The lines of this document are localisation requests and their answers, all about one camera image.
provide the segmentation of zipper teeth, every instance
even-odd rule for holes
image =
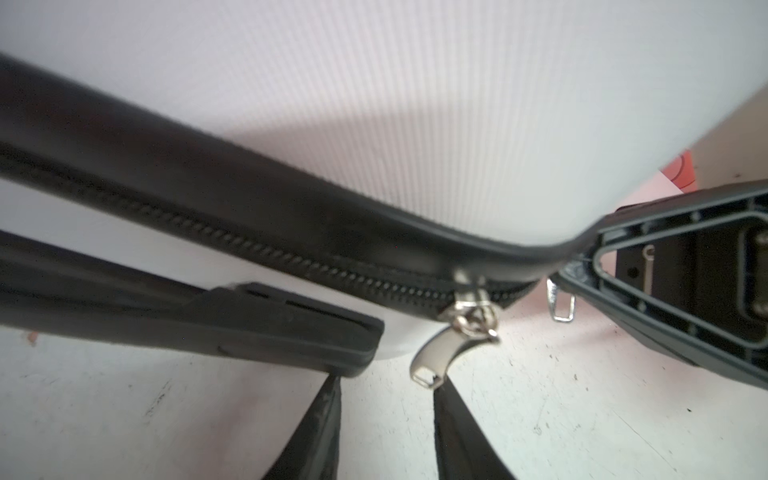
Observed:
[[[176,231],[184,232],[186,237],[194,235],[201,238],[205,243],[217,247],[226,247],[227,250],[238,257],[253,260],[268,267],[282,265],[287,267],[283,270],[298,273],[297,276],[302,278],[316,277],[318,275],[325,276],[347,286],[351,284],[369,293],[431,310],[442,310],[453,301],[453,290],[440,291],[402,285],[362,275],[351,270],[340,269],[328,263],[272,247],[247,235],[216,227],[191,215],[180,214],[145,201],[135,200],[127,195],[118,194],[107,188],[86,183],[82,180],[75,180],[65,174],[60,174],[27,161],[9,158],[7,155],[2,154],[0,154],[0,158],[4,160],[2,162],[4,170],[27,177],[33,180],[35,184],[43,184],[56,190],[63,190],[89,203],[98,202],[105,206],[128,212],[131,216],[143,217],[145,220],[152,221],[153,223],[170,226]],[[518,296],[518,293],[515,291],[488,293],[491,300],[496,303],[503,303],[510,299],[513,300]]]

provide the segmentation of black rubber trim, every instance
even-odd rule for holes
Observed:
[[[556,271],[594,236],[589,230],[553,247],[474,237],[7,57],[0,57],[0,103],[7,161],[109,186],[153,208],[211,223],[223,236],[248,237],[292,259],[409,289],[449,296],[458,286],[455,274],[463,272],[491,290],[514,292]],[[6,167],[0,173],[13,177]]]
[[[0,324],[355,376],[384,323],[249,283],[201,290],[0,231]]]

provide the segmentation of metal clip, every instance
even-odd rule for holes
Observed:
[[[571,295],[571,309],[568,312],[568,316],[558,316],[558,291],[560,288],[552,280],[547,278],[547,305],[549,306],[549,316],[555,322],[569,323],[574,320],[574,312],[576,311],[576,296]]]
[[[450,326],[433,336],[416,354],[411,362],[411,379],[427,389],[437,389],[457,356],[478,345],[497,343],[495,308],[485,290],[456,293],[455,302],[439,316]]]

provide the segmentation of silver zipper slider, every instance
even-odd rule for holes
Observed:
[[[456,293],[455,302],[438,317],[450,326],[416,353],[411,362],[411,379],[427,389],[437,389],[457,356],[478,345],[498,343],[497,308],[483,289]]]

